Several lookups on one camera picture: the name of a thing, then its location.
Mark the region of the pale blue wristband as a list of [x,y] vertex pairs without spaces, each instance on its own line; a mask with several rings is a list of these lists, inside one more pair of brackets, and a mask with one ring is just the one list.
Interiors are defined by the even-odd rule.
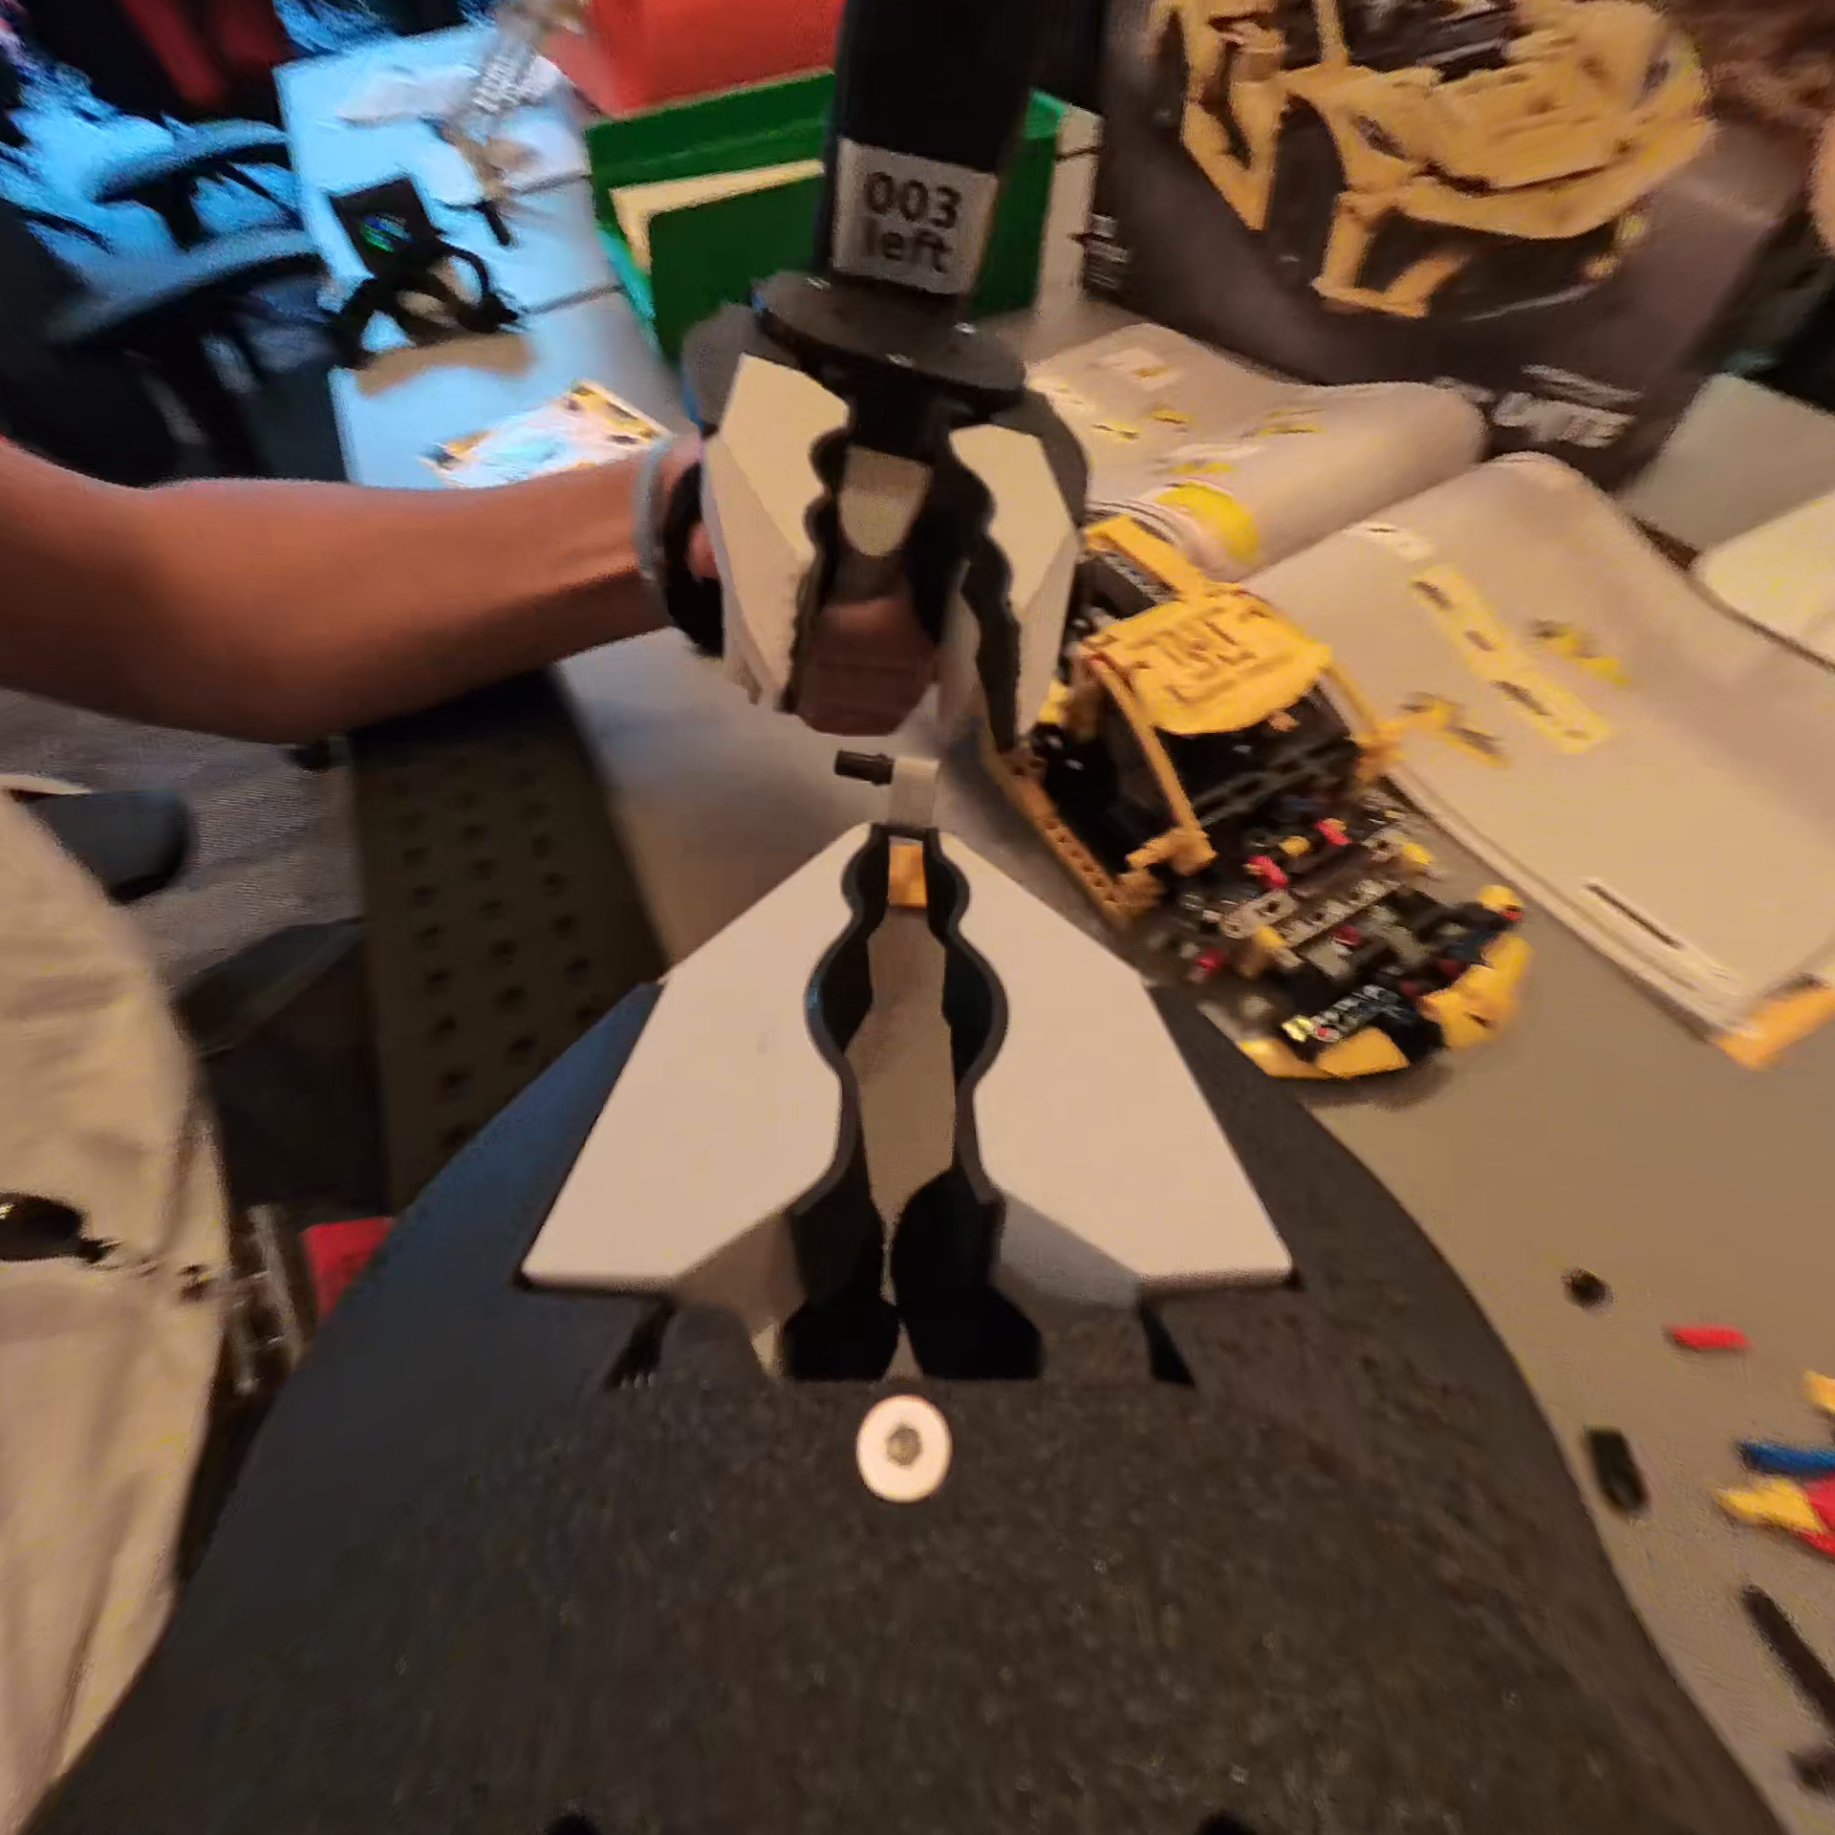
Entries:
[[699,441],[691,432],[657,439],[632,472],[630,546],[638,581],[655,606],[666,600],[666,522],[682,472],[697,462]]

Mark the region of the orange plastic bin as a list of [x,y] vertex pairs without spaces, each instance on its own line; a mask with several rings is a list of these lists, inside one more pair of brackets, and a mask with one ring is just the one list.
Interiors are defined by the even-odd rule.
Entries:
[[833,65],[842,2],[586,2],[544,57],[586,107],[622,118]]

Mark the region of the green plastic bin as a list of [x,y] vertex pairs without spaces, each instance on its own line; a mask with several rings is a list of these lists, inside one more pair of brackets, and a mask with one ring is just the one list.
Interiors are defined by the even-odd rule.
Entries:
[[[833,69],[601,118],[584,132],[609,258],[663,357],[814,250]],[[1037,294],[1064,105],[1028,95],[966,319]]]

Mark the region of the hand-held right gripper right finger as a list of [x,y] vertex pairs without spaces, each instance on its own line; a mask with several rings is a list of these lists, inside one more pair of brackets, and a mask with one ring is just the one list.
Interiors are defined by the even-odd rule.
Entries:
[[890,1296],[938,1380],[1043,1374],[1041,1309],[1125,1322],[1286,1282],[1293,1256],[1121,957],[957,837],[922,839],[949,1158],[890,1233]]

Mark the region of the pile of small coloured pins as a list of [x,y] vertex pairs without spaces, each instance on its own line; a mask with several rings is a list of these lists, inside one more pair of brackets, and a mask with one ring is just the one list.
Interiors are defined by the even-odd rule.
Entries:
[[[1689,1319],[1662,1326],[1662,1338],[1685,1357],[1733,1357],[1750,1351],[1750,1338],[1723,1321]],[[1628,1435],[1618,1428],[1584,1426],[1584,1462],[1599,1498],[1618,1516],[1645,1510],[1649,1489]],[[1832,1559],[1832,1449],[1742,1435],[1733,1441],[1742,1479],[1712,1493],[1727,1521],[1790,1540],[1823,1561]],[[1741,1613],[1823,1732],[1817,1747],[1788,1754],[1788,1768],[1807,1795],[1832,1793],[1830,1663],[1806,1640],[1777,1598],[1756,1584],[1739,1590]]]

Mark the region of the yellow brick toy car model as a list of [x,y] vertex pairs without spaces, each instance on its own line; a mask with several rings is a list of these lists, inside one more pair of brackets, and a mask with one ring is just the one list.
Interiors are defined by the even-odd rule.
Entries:
[[1393,749],[1322,640],[1108,516],[1039,713],[980,753],[1117,934],[1238,992],[1255,1066],[1347,1084],[1486,1043],[1532,959],[1511,887],[1437,890]]

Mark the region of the person's left hand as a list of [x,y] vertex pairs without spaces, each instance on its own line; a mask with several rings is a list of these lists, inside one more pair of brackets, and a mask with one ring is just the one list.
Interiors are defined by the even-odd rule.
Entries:
[[791,713],[838,739],[894,734],[930,692],[938,659],[905,581],[819,608],[800,655]]

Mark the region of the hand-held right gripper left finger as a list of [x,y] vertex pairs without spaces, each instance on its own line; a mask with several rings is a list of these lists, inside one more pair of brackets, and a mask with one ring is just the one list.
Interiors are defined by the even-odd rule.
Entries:
[[900,1319],[846,1051],[898,839],[848,829],[666,971],[527,1286],[722,1311],[798,1380],[888,1372]]

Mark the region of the building instruction booklet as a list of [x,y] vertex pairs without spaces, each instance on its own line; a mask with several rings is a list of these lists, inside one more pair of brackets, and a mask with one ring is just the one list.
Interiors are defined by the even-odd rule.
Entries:
[[1486,455],[1450,386],[1272,378],[1146,325],[1030,380],[1112,571],[1324,648],[1410,803],[1733,1061],[1830,1028],[1830,669],[1578,470]]

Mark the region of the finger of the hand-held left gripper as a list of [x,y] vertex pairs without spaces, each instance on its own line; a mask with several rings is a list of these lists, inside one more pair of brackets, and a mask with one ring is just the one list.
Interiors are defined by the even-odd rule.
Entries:
[[789,709],[798,617],[817,571],[810,518],[827,485],[815,449],[848,422],[848,405],[819,380],[745,353],[701,441],[699,514],[720,583],[722,673],[775,713]]
[[938,718],[1012,753],[1056,678],[1081,560],[1079,497],[1030,430],[972,424],[951,434],[949,451],[965,544],[944,602]]

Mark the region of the yellow black sticker sheet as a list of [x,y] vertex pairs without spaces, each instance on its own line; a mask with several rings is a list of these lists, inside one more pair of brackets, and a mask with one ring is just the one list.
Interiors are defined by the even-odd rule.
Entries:
[[498,489],[647,453],[666,428],[598,380],[580,378],[534,407],[424,449],[450,489]]

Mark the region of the person's white shirt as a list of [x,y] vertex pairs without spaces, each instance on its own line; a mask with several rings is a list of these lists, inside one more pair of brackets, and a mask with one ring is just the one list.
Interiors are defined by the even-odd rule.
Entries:
[[217,1378],[227,1202],[192,1049],[125,911],[3,795],[1,1823],[20,1829],[156,1645]]

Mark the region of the grey desk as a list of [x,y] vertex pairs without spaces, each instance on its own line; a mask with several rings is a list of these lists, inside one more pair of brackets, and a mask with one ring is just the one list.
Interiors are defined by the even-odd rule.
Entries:
[[[680,426],[676,384],[611,294],[521,338],[378,355],[332,372],[345,474],[424,489],[424,449],[588,378]],[[668,961],[699,948],[880,797],[835,745],[750,707],[676,636],[561,667]],[[1695,1038],[1534,911],[1525,1005],[1498,1041],[1421,1080],[1274,1084],[1299,1097],[1444,1254],[1521,1365],[1616,1575],[1662,1657],[1779,1823],[1830,1831],[1796,1753],[1829,1735],[1737,1594],[1771,1594],[1830,1670],[1830,1559],[1741,1525],[1716,1493],[1735,1443],[1829,1445],[1807,1374],[1830,1378],[1830,1026],[1764,1070]],[[1691,1351],[1672,1324],[1746,1347]],[[1580,1445],[1616,1428],[1647,1487],[1626,1517]]]

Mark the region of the black office chair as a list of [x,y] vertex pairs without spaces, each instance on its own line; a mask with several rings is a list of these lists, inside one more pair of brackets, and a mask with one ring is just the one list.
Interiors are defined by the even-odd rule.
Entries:
[[[253,476],[263,458],[238,393],[221,378],[211,346],[240,359],[253,384],[267,376],[246,334],[263,315],[265,288],[324,271],[301,208],[259,176],[292,176],[278,126],[217,120],[177,126],[158,149],[97,166],[76,193],[36,187],[7,206],[30,229],[87,244],[89,258],[51,254],[62,283],[41,334],[62,355],[122,355],[154,374],[232,474]],[[210,229],[198,191],[225,179],[269,208],[252,225]]]

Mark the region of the person's left forearm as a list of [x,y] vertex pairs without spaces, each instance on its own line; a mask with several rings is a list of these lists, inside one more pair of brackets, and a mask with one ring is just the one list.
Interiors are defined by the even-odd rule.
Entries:
[[412,717],[661,625],[641,457],[489,489],[133,489],[1,449],[1,686],[290,743]]

